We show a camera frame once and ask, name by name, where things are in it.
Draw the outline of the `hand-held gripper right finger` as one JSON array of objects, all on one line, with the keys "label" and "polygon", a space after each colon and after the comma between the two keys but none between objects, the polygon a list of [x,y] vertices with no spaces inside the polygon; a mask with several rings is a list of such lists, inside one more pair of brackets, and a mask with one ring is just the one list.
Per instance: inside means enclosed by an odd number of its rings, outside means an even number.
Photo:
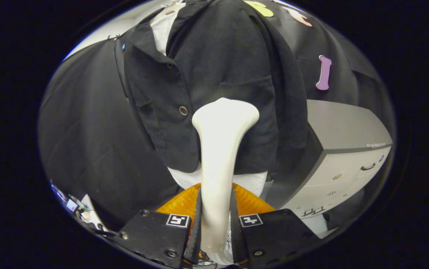
[{"label": "hand-held gripper right finger", "polygon": [[276,210],[238,184],[231,198],[235,263],[286,264],[320,247],[321,239],[293,211]]}]

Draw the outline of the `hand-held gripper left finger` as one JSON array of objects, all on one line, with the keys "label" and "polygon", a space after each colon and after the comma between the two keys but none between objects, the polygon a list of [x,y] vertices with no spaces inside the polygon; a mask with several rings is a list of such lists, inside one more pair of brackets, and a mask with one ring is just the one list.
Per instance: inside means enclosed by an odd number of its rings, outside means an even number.
[{"label": "hand-held gripper left finger", "polygon": [[113,240],[150,262],[173,269],[190,267],[199,260],[200,217],[200,184],[196,184],[156,210],[140,210]]}]

